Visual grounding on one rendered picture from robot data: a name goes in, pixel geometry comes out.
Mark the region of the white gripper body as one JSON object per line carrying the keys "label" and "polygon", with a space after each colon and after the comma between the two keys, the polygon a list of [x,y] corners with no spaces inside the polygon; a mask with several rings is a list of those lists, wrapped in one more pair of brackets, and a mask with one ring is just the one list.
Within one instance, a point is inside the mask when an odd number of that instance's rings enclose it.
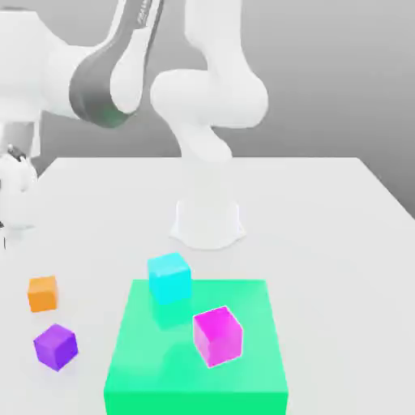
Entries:
{"label": "white gripper body", "polygon": [[33,197],[29,192],[0,195],[0,223],[4,250],[20,241],[26,231],[35,227]]}

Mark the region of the small orange cube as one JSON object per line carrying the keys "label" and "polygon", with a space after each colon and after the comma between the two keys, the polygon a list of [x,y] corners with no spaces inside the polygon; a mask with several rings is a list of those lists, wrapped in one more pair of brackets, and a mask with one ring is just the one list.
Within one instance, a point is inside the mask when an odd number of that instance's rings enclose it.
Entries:
{"label": "small orange cube", "polygon": [[28,302],[33,313],[56,310],[58,286],[55,276],[32,278],[28,285]]}

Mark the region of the small purple cube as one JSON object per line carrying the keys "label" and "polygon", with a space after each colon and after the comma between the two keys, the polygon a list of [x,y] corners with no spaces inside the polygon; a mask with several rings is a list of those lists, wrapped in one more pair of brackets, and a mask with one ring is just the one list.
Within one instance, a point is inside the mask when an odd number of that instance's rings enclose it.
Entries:
{"label": "small purple cube", "polygon": [[60,371],[79,352],[75,333],[60,324],[53,324],[33,341],[38,360]]}

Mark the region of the small cyan cube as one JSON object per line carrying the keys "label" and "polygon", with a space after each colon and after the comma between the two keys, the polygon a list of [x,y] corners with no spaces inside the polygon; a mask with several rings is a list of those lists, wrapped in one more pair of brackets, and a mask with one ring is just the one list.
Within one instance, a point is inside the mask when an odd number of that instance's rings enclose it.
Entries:
{"label": "small cyan cube", "polygon": [[190,297],[191,269],[179,253],[148,260],[149,289],[159,305],[168,305]]}

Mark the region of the small magenta cube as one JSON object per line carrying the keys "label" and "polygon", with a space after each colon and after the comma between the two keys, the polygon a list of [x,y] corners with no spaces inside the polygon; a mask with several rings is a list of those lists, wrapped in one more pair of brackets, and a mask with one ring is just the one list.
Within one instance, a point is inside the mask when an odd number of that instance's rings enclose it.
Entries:
{"label": "small magenta cube", "polygon": [[194,345],[207,368],[242,356],[244,330],[227,306],[194,315],[192,331]]}

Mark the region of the large green box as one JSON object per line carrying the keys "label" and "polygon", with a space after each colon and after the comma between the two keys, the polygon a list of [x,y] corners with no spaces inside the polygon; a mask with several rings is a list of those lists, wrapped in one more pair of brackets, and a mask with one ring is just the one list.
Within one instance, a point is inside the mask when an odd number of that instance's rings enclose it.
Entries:
{"label": "large green box", "polygon": [[[227,306],[242,356],[209,368],[194,315]],[[106,415],[285,415],[289,389],[264,280],[193,280],[192,297],[161,308],[133,280],[104,387]]]}

